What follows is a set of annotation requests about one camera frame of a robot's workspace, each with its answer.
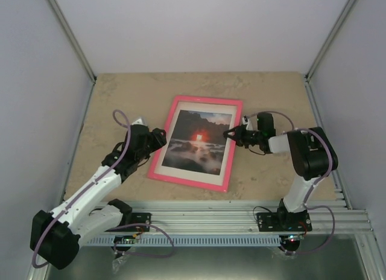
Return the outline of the sunset landscape photo print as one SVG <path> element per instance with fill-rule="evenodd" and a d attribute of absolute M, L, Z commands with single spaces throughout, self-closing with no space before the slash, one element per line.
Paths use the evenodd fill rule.
<path fill-rule="evenodd" d="M 171 133 L 164 167 L 220 175 L 226 148 L 223 133 L 231 114 L 180 110 Z"/>

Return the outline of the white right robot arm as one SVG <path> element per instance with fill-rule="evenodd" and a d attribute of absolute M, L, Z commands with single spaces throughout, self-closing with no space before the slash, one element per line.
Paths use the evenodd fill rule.
<path fill-rule="evenodd" d="M 291 130 L 276 134 L 273 115 L 286 118 Z M 308 200 L 319 183 L 338 167 L 338 157 L 322 127 L 296 128 L 293 121 L 278 111 L 263 111 L 242 117 L 242 124 L 226 130 L 224 138 L 250 150 L 259 147 L 260 155 L 288 153 L 296 173 L 288 194 L 282 199 L 284 212 L 277 225 L 291 231 L 299 223 L 297 213 L 309 209 Z"/>

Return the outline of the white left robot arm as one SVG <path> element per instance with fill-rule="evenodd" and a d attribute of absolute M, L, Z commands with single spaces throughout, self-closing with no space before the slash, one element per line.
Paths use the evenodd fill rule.
<path fill-rule="evenodd" d="M 97 209 L 97 204 L 165 145 L 166 131 L 132 124 L 124 141 L 115 145 L 75 194 L 53 210 L 41 210 L 33 217 L 33 267 L 43 267 L 37 263 L 40 256 L 48 264 L 63 269 L 73 262 L 82 246 L 102 232 L 149 227 L 149 219 L 136 220 L 132 207 L 121 200 L 113 199 L 102 209 Z"/>

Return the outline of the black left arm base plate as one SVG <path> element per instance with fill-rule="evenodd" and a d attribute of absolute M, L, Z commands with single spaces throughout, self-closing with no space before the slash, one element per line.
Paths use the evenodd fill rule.
<path fill-rule="evenodd" d="M 123 215 L 121 222 L 117 227 L 109 229 L 109 232 L 148 232 L 150 230 L 147 226 L 140 226 L 139 223 L 151 223 L 151 213 L 148 212 L 132 212 L 130 215 Z M 130 224 L 130 227 L 119 228 Z"/>

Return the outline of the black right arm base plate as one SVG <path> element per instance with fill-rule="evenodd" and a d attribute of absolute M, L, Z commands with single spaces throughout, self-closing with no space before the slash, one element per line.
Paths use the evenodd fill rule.
<path fill-rule="evenodd" d="M 312 224 L 306 211 L 279 214 L 258 212 L 255 214 L 260 232 L 310 232 Z"/>

